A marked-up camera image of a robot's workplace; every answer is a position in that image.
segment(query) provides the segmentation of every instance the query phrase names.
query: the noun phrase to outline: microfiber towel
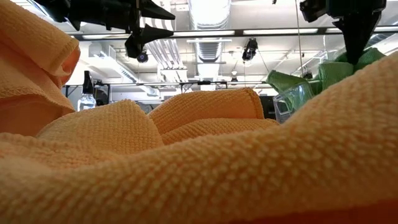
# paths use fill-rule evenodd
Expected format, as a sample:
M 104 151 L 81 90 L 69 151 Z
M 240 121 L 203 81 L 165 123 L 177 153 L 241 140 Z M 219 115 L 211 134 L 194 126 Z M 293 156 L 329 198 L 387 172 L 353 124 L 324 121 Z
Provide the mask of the microfiber towel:
M 29 77 L 17 69 L 28 60 L 13 64 L 15 55 L 0 54 L 0 71 Z M 397 71 L 398 54 L 382 58 L 281 125 L 264 122 L 250 89 L 178 95 L 148 115 L 128 100 L 60 118 L 31 107 L 31 123 L 16 121 L 16 130 L 42 126 L 33 121 L 39 111 L 53 121 L 32 136 L 0 133 L 0 220 L 398 223 Z M 51 81 L 38 82 L 41 89 L 55 85 L 55 75 L 36 75 Z M 37 103 L 57 108 L 40 94 Z M 24 105 L 22 96 L 2 100 Z
M 0 132 L 34 136 L 73 112 L 59 89 L 79 55 L 76 39 L 13 2 L 0 1 Z
M 346 53 L 336 58 L 334 62 L 325 62 L 319 65 L 318 79 L 321 80 L 322 89 L 326 90 L 329 86 L 342 81 L 344 78 L 363 69 L 365 66 L 383 58 L 385 55 L 378 49 L 370 48 L 359 58 L 356 65 L 347 62 Z

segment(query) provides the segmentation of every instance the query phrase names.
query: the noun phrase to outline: transparent cup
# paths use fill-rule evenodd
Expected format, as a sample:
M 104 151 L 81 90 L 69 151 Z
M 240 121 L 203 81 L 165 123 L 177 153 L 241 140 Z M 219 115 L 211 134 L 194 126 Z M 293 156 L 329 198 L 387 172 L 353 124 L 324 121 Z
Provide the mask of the transparent cup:
M 299 83 L 288 90 L 274 96 L 276 120 L 282 124 L 308 100 L 313 98 L 312 89 L 309 83 Z

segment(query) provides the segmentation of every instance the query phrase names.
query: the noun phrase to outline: plastic bottle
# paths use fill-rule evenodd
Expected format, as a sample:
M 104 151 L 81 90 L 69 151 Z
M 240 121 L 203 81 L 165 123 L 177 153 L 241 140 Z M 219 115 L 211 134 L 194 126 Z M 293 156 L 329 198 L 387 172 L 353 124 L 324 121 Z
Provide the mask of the plastic bottle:
M 83 84 L 83 96 L 77 103 L 78 111 L 92 109 L 96 106 L 96 101 L 93 96 L 94 87 L 91 81 L 90 71 L 85 71 L 85 82 Z

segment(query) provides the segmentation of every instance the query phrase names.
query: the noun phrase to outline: laboratory ceiling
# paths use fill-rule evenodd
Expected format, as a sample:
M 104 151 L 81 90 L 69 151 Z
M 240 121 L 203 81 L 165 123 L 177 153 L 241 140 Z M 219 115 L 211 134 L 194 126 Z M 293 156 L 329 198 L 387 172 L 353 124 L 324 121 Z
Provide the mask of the laboratory ceiling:
M 37 14 L 46 21 L 52 23 L 60 30 L 70 35 L 90 35 L 118 33 L 123 30 L 113 29 L 108 31 L 105 27 L 94 24 L 82 24 L 80 31 L 76 31 L 69 23 L 56 23 L 47 17 L 42 11 L 32 6 L 26 0 L 12 0 L 25 9 Z M 333 27 L 333 19 L 322 16 L 313 23 L 304 21 L 303 15 L 297 9 L 295 0 L 277 0 L 272 4 L 272 0 L 232 0 L 228 6 L 228 11 L 218 12 L 220 6 L 218 2 L 229 2 L 228 0 L 190 0 L 191 2 L 201 2 L 192 4 L 195 7 L 197 21 L 212 21 L 220 19 L 220 14 L 226 13 L 227 23 L 222 29 L 297 29 Z M 144 18 L 141 22 L 154 27 L 172 29 L 177 31 L 193 30 L 195 21 L 191 20 L 190 7 L 185 0 L 156 0 L 158 5 L 169 10 L 176 16 L 174 21 L 159 21 Z M 398 1 L 387 1 L 387 7 L 382 13 L 379 26 L 394 26 L 398 23 Z M 374 35 L 373 47 L 377 47 L 381 52 L 390 54 L 398 48 L 398 37 L 390 34 L 385 38 Z M 290 75 L 300 76 L 302 72 L 312 72 L 317 74 L 317 65 L 325 60 L 331 60 L 336 55 L 344 52 L 344 38 L 340 35 L 281 35 L 256 37 L 258 43 L 257 54 L 254 58 L 244 63 L 242 52 L 249 41 L 247 37 L 225 37 L 220 44 L 213 46 L 217 49 L 218 59 L 214 64 L 206 66 L 199 59 L 198 49 L 195 46 L 200 44 L 192 43 L 195 39 L 182 38 L 171 39 L 159 44 L 152 44 L 147 49 L 148 61 L 139 63 L 136 59 L 126 56 L 124 40 L 98 40 L 89 38 L 81 41 L 81 59 L 70 81 L 71 84 L 82 82 L 84 70 L 91 70 L 95 78 L 102 79 L 105 83 L 124 83 L 127 82 L 120 72 L 120 69 L 113 62 L 105 61 L 101 57 L 95 57 L 90 51 L 98 47 L 106 54 L 113 54 L 115 62 L 122 68 L 135 74 L 138 82 L 193 82 L 197 80 L 211 81 L 230 81 L 237 78 L 239 81 L 264 81 L 271 70 L 277 70 Z M 174 51 L 170 53 L 170 46 L 174 46 Z M 132 92 L 143 92 L 142 89 L 135 88 Z

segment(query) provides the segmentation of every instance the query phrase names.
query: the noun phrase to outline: camera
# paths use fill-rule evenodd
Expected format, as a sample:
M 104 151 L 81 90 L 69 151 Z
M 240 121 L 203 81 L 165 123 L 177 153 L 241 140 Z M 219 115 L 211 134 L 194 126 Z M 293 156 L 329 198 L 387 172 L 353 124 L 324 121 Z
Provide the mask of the camera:
M 256 55 L 256 50 L 259 48 L 256 38 L 250 38 L 248 44 L 244 48 L 242 54 L 243 61 L 250 61 Z
M 148 55 L 146 50 L 143 50 L 137 57 L 139 63 L 146 63 L 148 61 Z

